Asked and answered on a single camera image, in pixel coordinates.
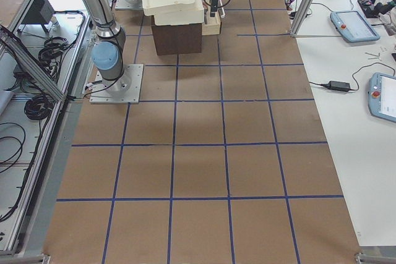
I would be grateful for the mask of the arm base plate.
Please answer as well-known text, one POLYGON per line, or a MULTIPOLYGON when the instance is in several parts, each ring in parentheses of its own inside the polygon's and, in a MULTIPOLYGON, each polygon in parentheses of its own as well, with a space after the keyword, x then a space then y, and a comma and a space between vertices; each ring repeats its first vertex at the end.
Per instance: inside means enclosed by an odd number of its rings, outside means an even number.
POLYGON ((102 83, 92 87, 89 102, 91 104, 137 104, 140 100, 142 77, 144 73, 143 64, 125 64, 123 76, 113 85, 112 82, 102 79, 99 71, 96 80, 102 83))

